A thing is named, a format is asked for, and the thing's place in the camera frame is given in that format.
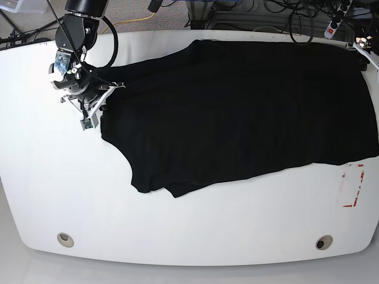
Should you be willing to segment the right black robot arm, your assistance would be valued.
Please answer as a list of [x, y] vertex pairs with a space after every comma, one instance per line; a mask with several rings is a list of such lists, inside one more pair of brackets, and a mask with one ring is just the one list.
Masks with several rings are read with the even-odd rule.
[[[118, 55], [117, 32], [105, 16], [108, 1], [67, 1], [66, 14], [58, 20], [55, 34], [57, 52], [49, 74], [55, 76], [52, 85], [57, 90], [69, 92], [69, 98], [77, 99], [83, 117], [89, 117], [97, 101], [110, 87], [123, 86], [105, 77]], [[85, 61], [98, 37], [99, 22], [103, 21], [113, 35], [113, 53], [105, 66], [95, 67]]]

